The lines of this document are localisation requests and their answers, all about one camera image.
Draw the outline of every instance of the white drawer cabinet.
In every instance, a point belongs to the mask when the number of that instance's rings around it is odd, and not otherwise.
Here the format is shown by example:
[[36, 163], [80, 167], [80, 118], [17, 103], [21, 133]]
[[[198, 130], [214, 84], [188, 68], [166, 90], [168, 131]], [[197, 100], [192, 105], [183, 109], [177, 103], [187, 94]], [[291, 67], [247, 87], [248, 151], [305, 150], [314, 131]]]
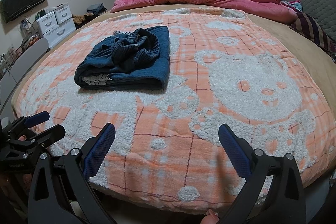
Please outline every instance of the white drawer cabinet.
[[40, 35], [44, 35], [46, 32], [49, 32], [53, 28], [58, 27], [55, 13], [49, 13], [39, 18], [36, 21], [36, 23], [37, 23]]
[[76, 31], [68, 4], [39, 18], [36, 24], [40, 36], [48, 40], [49, 48], [55, 47], [64, 38]]
[[56, 18], [57, 18], [57, 22], [59, 24], [65, 22], [66, 20], [68, 20], [69, 18], [72, 17], [69, 6], [64, 6], [62, 9], [56, 11], [55, 15], [56, 15]]
[[76, 27], [72, 18], [61, 23], [57, 28], [50, 30], [43, 35], [49, 42], [49, 48], [55, 47], [59, 42], [61, 42], [68, 35], [76, 31]]

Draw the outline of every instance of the human hand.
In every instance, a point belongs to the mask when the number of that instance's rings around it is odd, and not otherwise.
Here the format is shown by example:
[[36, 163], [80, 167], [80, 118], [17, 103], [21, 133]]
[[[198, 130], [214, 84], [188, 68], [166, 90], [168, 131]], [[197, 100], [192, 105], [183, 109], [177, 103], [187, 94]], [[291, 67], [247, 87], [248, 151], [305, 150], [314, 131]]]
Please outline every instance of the human hand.
[[206, 215], [207, 216], [201, 221], [201, 224], [216, 224], [219, 221], [218, 216], [211, 209], [207, 211]]

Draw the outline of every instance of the drawer handle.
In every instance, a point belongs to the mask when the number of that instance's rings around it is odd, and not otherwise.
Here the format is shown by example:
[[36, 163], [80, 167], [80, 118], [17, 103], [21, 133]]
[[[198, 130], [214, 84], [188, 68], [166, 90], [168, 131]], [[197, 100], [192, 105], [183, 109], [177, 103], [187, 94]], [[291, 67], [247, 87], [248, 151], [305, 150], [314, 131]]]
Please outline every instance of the drawer handle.
[[62, 35], [62, 34], [64, 34], [64, 32], [65, 32], [65, 28], [62, 31], [59, 31], [57, 34]]

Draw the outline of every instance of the striped pillow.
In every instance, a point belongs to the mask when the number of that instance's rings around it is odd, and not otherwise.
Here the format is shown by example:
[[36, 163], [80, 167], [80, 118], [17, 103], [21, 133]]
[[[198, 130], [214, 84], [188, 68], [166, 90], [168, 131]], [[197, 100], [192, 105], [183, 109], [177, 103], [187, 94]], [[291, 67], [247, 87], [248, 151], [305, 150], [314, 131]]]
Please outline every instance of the striped pillow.
[[316, 19], [306, 13], [297, 13], [298, 19], [290, 28], [313, 41], [325, 52], [336, 52], [335, 42], [322, 30]]

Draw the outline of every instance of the floor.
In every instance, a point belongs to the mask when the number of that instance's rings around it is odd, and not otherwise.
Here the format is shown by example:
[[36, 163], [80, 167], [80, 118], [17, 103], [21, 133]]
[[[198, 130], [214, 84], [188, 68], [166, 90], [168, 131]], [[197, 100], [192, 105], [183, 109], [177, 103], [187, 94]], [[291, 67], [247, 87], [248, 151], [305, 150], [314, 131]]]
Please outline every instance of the floor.
[[[106, 211], [118, 224], [182, 224], [188, 217], [185, 213], [142, 208], [109, 196], [105, 196], [101, 201]], [[85, 218], [77, 202], [72, 202], [71, 205], [76, 215]]]

